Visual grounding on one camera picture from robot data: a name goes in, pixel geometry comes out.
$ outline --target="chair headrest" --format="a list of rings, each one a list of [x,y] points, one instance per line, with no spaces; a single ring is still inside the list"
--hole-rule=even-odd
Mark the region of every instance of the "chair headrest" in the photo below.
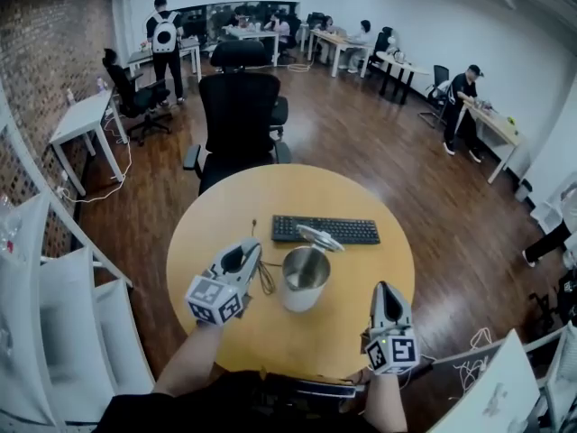
[[[222,41],[216,45],[210,64],[218,68],[269,64],[264,45],[254,40]]]

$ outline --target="round wooden table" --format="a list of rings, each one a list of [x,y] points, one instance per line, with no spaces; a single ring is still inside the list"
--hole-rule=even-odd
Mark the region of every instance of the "round wooden table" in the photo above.
[[[409,301],[415,268],[397,219],[367,189],[346,177],[306,165],[267,165],[236,173],[200,196],[180,219],[170,241],[167,282],[170,301],[189,333],[196,325],[185,293],[217,252],[251,235],[262,244],[262,260],[282,263],[295,244],[270,240],[273,215],[373,219],[378,245],[346,245],[327,253],[331,277],[315,306],[293,313],[278,293],[264,295],[258,273],[252,301],[224,329],[216,361],[230,371],[260,370],[286,375],[344,378],[368,364],[361,333],[368,326],[372,291],[387,281]],[[279,267],[269,266],[279,284]]]

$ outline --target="sneaker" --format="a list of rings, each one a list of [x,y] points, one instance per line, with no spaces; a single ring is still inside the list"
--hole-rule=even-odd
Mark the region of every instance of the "sneaker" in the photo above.
[[[481,155],[479,154],[478,149],[470,149],[469,155],[471,155],[472,159],[477,163],[481,163]]]
[[[444,150],[449,155],[454,155],[454,146],[453,143],[448,143],[447,141],[443,142]]]
[[[527,255],[525,254],[525,251],[521,252],[521,254],[523,255],[523,258],[525,258],[525,261],[527,262],[527,264],[531,267],[531,268],[535,268],[536,263],[535,262],[530,262],[527,259]]]

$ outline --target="brick wall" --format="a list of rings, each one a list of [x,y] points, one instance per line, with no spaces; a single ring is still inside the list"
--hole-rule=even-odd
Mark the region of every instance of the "brick wall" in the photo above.
[[[0,0],[0,79],[23,140],[54,189],[62,184],[62,168],[48,141],[68,108],[66,89],[76,100],[95,94],[96,76],[106,77],[104,47],[114,46],[112,0]],[[81,139],[63,148],[80,176],[87,158]],[[69,183],[68,189],[76,195]],[[16,204],[36,193],[6,131],[0,134],[0,192]],[[53,214],[44,241],[49,256],[69,249],[69,232]]]

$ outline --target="cup lid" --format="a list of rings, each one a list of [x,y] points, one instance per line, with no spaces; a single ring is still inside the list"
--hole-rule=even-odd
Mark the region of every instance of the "cup lid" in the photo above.
[[[311,244],[318,245],[330,252],[344,252],[344,247],[336,242],[326,231],[317,231],[312,227],[297,225],[298,233]]]

